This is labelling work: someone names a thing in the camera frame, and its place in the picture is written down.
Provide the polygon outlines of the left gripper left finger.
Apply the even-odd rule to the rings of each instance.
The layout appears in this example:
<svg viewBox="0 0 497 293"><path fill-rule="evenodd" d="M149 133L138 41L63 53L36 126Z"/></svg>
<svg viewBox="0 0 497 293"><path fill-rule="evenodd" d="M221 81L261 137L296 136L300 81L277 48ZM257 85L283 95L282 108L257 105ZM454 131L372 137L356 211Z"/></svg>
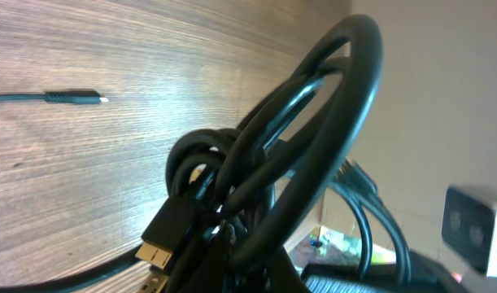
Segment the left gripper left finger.
<svg viewBox="0 0 497 293"><path fill-rule="evenodd" d="M222 292L234 242L232 227L220 229L211 238L196 235L177 259L166 292Z"/></svg>

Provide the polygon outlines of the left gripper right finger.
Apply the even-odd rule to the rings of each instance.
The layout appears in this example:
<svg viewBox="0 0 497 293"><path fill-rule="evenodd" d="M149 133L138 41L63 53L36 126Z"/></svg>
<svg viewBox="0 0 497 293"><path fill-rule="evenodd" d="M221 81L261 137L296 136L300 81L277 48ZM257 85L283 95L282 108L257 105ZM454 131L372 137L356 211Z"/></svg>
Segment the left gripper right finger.
<svg viewBox="0 0 497 293"><path fill-rule="evenodd" d="M255 293L310 293L305 283L297 274L290 257L284 247L275 251L258 249L254 257L257 265L264 264L266 277L258 276L251 283L251 291Z"/></svg>

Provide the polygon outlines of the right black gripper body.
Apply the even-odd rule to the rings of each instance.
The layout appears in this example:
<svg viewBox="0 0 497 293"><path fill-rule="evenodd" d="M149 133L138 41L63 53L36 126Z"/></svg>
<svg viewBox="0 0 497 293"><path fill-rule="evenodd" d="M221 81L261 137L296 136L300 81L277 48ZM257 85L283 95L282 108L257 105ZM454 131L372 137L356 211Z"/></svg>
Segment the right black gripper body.
<svg viewBox="0 0 497 293"><path fill-rule="evenodd" d="M397 283L394 264L372 265L360 280L351 266L311 263L301 278L311 292L318 293L468 293L438 262L415 251L410 252L410 257L412 278L403 285Z"/></svg>

